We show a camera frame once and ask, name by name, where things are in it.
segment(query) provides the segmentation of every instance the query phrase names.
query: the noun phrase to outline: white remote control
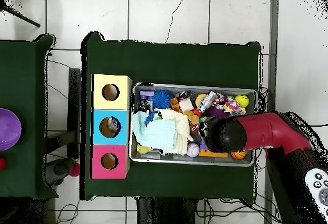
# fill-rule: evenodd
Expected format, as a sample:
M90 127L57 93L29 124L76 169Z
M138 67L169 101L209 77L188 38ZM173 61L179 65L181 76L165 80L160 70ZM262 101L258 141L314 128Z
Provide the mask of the white remote control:
M328 222L328 174L318 168L308 171L305 183L315 200L320 213Z

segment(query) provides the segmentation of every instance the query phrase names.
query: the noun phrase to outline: box hole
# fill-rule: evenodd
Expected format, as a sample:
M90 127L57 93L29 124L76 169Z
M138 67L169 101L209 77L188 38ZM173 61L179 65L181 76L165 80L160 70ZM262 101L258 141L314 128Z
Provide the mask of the box hole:
M105 138L114 138L120 132L120 122L113 116L103 118L99 130Z
M119 88L115 84L107 84L102 88L101 93L102 96L109 101L116 100L120 95Z
M107 170L112 170L117 167L119 160L115 154L112 152L109 154L104 154L101 158L101 166Z

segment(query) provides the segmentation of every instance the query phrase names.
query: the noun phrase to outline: light blue towel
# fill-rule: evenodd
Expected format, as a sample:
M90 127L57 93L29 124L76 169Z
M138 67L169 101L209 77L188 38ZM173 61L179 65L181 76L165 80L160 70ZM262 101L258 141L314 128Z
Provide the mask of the light blue towel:
M173 149L176 140L176 123L173 120L154 120L145 126L146 112L139 111L132 115L132 128L137 142L141 146Z

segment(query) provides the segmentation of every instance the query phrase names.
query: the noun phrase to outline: pink box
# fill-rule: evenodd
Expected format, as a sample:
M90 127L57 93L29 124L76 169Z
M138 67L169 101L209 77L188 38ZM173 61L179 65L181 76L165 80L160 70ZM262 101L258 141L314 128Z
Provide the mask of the pink box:
M112 170L104 168L101 164L102 156L110 153L115 154L117 157L117 166ZM127 146L94 145L91 162L93 179L125 179L126 173L130 167L130 159L127 156Z

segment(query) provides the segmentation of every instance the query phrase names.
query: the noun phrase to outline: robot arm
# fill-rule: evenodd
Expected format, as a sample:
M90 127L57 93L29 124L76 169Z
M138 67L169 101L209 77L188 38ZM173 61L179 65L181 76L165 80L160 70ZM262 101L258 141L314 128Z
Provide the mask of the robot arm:
M262 113L210 118L205 142L213 152L266 147L283 224L328 224L328 164L286 115Z

